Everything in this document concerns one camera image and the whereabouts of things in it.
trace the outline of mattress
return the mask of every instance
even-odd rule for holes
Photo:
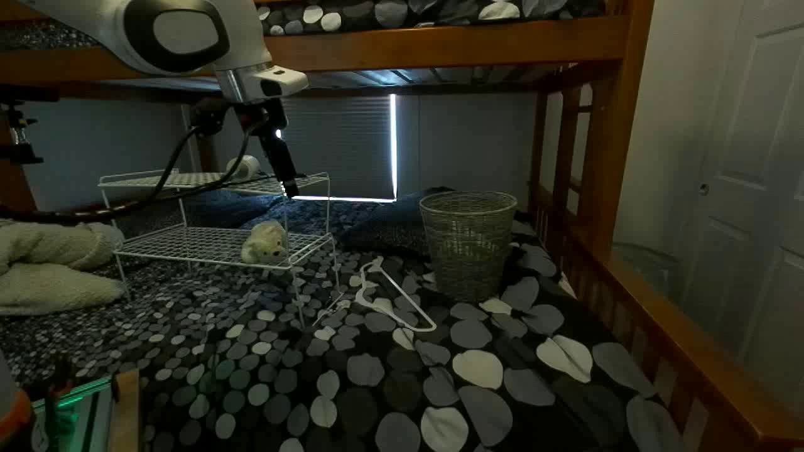
[[[262,7],[267,34],[310,34],[603,14],[603,0],[323,0]]]
[[[132,298],[0,318],[0,349],[22,385],[56,353],[80,378],[142,368],[147,450],[682,447],[650,382],[534,241],[516,233],[504,290],[480,307],[443,297],[428,260],[373,250],[323,248],[297,274],[128,260]],[[437,328],[359,307],[365,264]]]
[[[574,19],[603,14],[603,0],[323,0],[262,7],[267,34],[353,32],[417,24],[482,24],[505,19]],[[86,32],[58,19],[0,27],[0,51],[93,48]]]

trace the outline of wooden bed frame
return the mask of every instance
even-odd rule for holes
[[[0,23],[37,19],[35,13],[17,7],[14,0],[0,0],[0,7]],[[437,78],[439,67],[505,67],[505,90],[539,93],[534,96],[539,123],[530,210],[547,250],[565,269],[579,298],[630,346],[648,376],[656,378],[686,445],[717,452],[804,447],[800,420],[696,328],[672,298],[610,258],[648,23],[650,0],[608,0],[605,18],[571,23],[535,19],[488,27],[299,34],[267,37],[267,46],[281,64],[314,76],[325,73],[325,78],[339,82],[357,81],[373,90],[407,90],[406,82],[421,82],[422,69]],[[534,64],[547,64],[551,73],[529,78]],[[2,86],[56,86],[66,96],[99,96],[86,82],[142,78],[100,48],[5,51],[0,53],[0,67]],[[403,86],[387,86],[383,73],[389,69]],[[594,90],[591,102],[583,102],[583,86]],[[563,123],[555,184],[552,190],[546,190],[541,184],[547,126],[546,96],[552,93],[563,96]],[[581,115],[591,117],[591,128],[583,179],[574,179]],[[5,179],[0,189],[11,194],[9,184],[14,179],[2,167],[0,179]]]

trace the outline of wire rack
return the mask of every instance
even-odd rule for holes
[[[174,170],[167,181],[167,190],[191,190],[206,184],[216,184],[225,172],[181,172]],[[142,172],[113,172],[113,175],[100,175],[99,189],[157,189],[161,179],[161,170],[142,170]],[[313,172],[304,179],[297,179],[299,190],[310,185],[329,184],[329,172]],[[281,196],[285,189],[279,185],[276,179],[272,175],[257,175],[257,179],[235,179],[222,185],[222,190],[236,190],[236,194],[275,194]]]
[[[142,172],[115,172],[103,175],[99,181],[100,196],[105,205],[108,190],[115,189],[137,189],[149,190],[158,184],[161,170],[142,170]],[[181,172],[174,170],[167,181],[167,190],[191,190],[206,184],[218,181],[222,172]],[[297,179],[299,190],[310,185],[328,185],[329,194],[329,172],[313,172]],[[252,194],[252,196],[285,196],[285,189],[276,179],[259,175],[250,181],[228,181],[222,190]],[[250,238],[250,229],[208,229],[208,225],[188,225],[183,200],[178,197],[181,223],[169,229],[157,229],[133,238],[125,238],[120,248],[115,248],[120,275],[125,279],[120,255],[139,255],[139,258],[164,258],[164,260],[191,260],[191,264],[225,264],[225,267],[245,267],[245,269],[269,269],[269,270],[291,270],[308,255],[313,255],[323,246],[331,246],[334,238],[329,233],[329,203],[325,203],[325,223],[319,233],[286,233],[286,254],[272,260],[242,260],[242,246]]]
[[[289,233],[286,255],[247,264],[242,260],[242,246],[247,238],[247,229],[169,225],[128,238],[118,248],[118,255],[289,270],[316,248],[331,244],[331,238],[323,233]]]

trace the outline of white door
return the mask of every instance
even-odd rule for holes
[[[684,309],[804,413],[804,2],[743,0]]]

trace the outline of wire basket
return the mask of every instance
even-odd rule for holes
[[[421,200],[434,284],[456,302],[498,294],[517,197],[511,194],[432,194]]]

